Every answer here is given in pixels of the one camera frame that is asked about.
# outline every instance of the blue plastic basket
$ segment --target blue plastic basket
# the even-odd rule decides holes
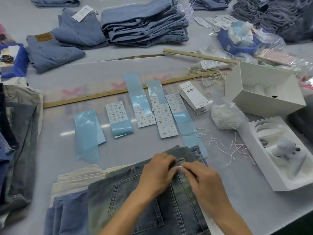
[[[28,55],[27,51],[21,43],[9,43],[9,44],[0,44],[0,50],[7,48],[8,46],[18,45],[20,49],[14,60],[14,65],[9,72],[1,72],[2,78],[11,78],[11,77],[25,77],[28,66]]]
[[[253,46],[252,47],[239,47],[236,46],[233,41],[228,37],[227,30],[221,28],[217,35],[218,40],[220,41],[223,49],[232,55],[236,55],[238,53],[247,53],[254,54],[254,52],[259,48],[260,41],[253,35]]]

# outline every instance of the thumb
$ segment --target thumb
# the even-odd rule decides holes
[[[198,182],[197,179],[195,177],[195,175],[193,173],[191,173],[188,169],[181,167],[180,170],[182,171],[182,173],[185,175],[185,177],[187,178],[187,180],[189,181],[191,187],[193,189],[198,187]]]
[[[179,166],[174,166],[172,167],[170,170],[168,170],[168,173],[167,173],[167,179],[169,181],[172,181],[173,179],[173,176],[176,174],[176,172],[179,171]]]

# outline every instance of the wooden ruler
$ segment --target wooden ruler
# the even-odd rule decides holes
[[[178,77],[178,78],[171,78],[171,79],[168,79],[165,81],[161,81],[161,84],[164,85],[164,84],[169,84],[169,83],[178,82],[178,81],[190,80],[193,78],[202,77],[202,76],[209,76],[209,75],[213,75],[216,73],[218,73],[216,70],[211,70],[211,71],[207,71],[207,72],[203,72],[203,73],[192,74],[192,75]],[[142,87],[148,88],[147,84],[143,84]],[[119,90],[103,91],[100,93],[70,98],[70,99],[66,99],[66,100],[48,102],[48,103],[44,103],[44,109],[48,109],[48,108],[52,108],[52,107],[56,107],[56,106],[64,106],[64,105],[72,104],[72,103],[76,103],[76,102],[88,101],[88,100],[92,100],[92,99],[97,99],[97,98],[101,98],[101,97],[105,97],[105,96],[109,96],[109,95],[121,94],[121,93],[125,93],[125,92],[128,92],[127,88],[123,88],[123,89],[119,89]]]
[[[197,54],[197,53],[178,51],[178,50],[168,49],[168,48],[164,48],[163,52],[171,53],[171,54],[177,54],[177,55],[191,56],[191,57],[196,57],[196,58],[201,58],[201,59],[214,60],[214,61],[219,61],[219,62],[223,62],[223,63],[233,63],[233,64],[238,63],[237,60],[223,59],[223,58],[213,57],[213,56],[209,56],[209,55],[202,55],[202,54]]]

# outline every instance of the table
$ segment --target table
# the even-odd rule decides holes
[[[101,11],[105,6],[112,7],[120,1],[133,3],[145,0],[88,0],[88,2],[83,0],[82,5],[90,4],[96,7],[97,11]],[[108,3],[108,5],[101,6],[101,3]],[[13,37],[22,43],[26,42],[27,34],[39,34],[51,30],[57,25],[56,16],[61,12],[60,8],[37,9],[29,0],[0,0],[0,6],[2,7],[1,22]],[[205,17],[212,16],[216,12],[197,11],[195,13]],[[187,42],[187,46],[167,47],[184,51],[196,51],[199,47],[206,47],[209,30],[196,23],[191,23],[189,28],[194,31],[189,31],[190,41]],[[133,55],[157,54],[162,51],[163,47],[160,45],[141,49],[109,46],[99,50],[90,50],[86,52],[86,58],[42,75],[37,75],[33,69],[29,69],[27,81],[30,86],[44,90],[47,96],[45,101],[51,101],[102,90],[124,88],[123,74],[129,72],[138,72],[142,83],[151,79],[182,76],[187,74],[186,67],[197,62],[196,59],[185,56],[103,61]],[[312,61],[313,56],[309,55],[312,51],[312,43],[288,46],[288,49],[302,57],[311,57]],[[196,80],[193,84],[202,93],[212,94],[210,107],[213,104],[222,103],[223,86],[215,85],[206,89],[200,81]],[[165,94],[176,93],[178,83],[165,85],[163,90]],[[105,104],[117,101],[123,101],[125,108],[130,111],[134,133],[114,139]],[[29,215],[24,220],[4,228],[1,234],[42,235],[51,184],[56,181],[57,175],[89,165],[75,158],[73,121],[74,114],[88,109],[96,111],[107,140],[99,146],[99,165],[103,169],[137,163],[152,157],[156,152],[165,151],[177,144],[184,145],[181,135],[160,139],[156,125],[138,129],[128,93],[47,109],[44,111],[44,121],[37,146],[36,184]],[[209,153],[207,162],[221,175],[231,203],[242,215],[254,235],[271,234],[313,210],[312,185],[291,192],[273,192],[258,166],[253,165],[251,160],[242,157],[239,153],[235,153],[236,160],[226,166],[230,160],[229,156],[219,151],[214,142],[211,144],[209,142],[211,137],[219,138],[224,145],[229,146],[235,137],[234,131],[217,129],[210,117],[210,112],[195,115],[190,109],[188,111],[196,127],[210,130],[206,136],[202,137]],[[250,116],[250,119],[259,119],[259,117]],[[141,142],[141,148],[135,147],[138,142]],[[239,136],[237,136],[237,142],[242,143]]]

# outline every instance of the person's left hand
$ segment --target person's left hand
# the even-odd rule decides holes
[[[179,170],[179,166],[174,166],[169,170],[172,162],[176,162],[176,158],[172,155],[167,153],[155,154],[151,161],[143,167],[136,188],[139,194],[144,194],[149,200],[153,200],[164,192]]]

